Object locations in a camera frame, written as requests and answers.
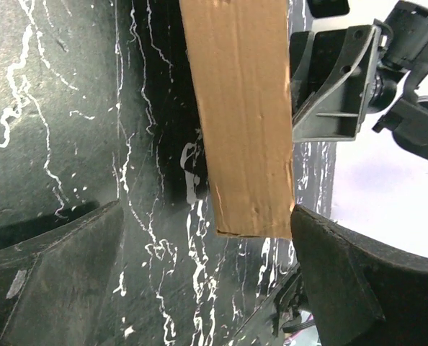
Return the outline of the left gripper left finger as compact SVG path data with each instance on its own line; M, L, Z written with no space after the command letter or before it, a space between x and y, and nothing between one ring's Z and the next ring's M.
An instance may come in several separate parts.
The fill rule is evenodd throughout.
M118 201L0 228L0 345L94 345L124 231Z

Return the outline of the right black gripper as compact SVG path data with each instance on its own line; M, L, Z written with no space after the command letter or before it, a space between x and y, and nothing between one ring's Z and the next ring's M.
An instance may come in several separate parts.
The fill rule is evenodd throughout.
M428 76L428 8L397 1L371 25L290 36L293 140L353 141L365 115L416 100Z

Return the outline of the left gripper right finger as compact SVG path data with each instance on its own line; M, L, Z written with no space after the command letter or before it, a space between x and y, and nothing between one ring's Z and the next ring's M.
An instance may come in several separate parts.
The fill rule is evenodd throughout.
M322 345L428 345L428 258L301 205L290 224Z

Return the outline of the cardboard box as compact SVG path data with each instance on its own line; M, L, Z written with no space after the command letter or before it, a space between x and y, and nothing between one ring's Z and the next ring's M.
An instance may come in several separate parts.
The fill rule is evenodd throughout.
M218 234L290 239L286 1L180 2Z

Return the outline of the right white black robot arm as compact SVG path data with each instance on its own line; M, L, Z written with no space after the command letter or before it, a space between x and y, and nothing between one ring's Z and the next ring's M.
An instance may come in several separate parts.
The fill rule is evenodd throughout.
M428 160L428 8L399 1L383 20L290 36L293 139L353 141L366 115Z

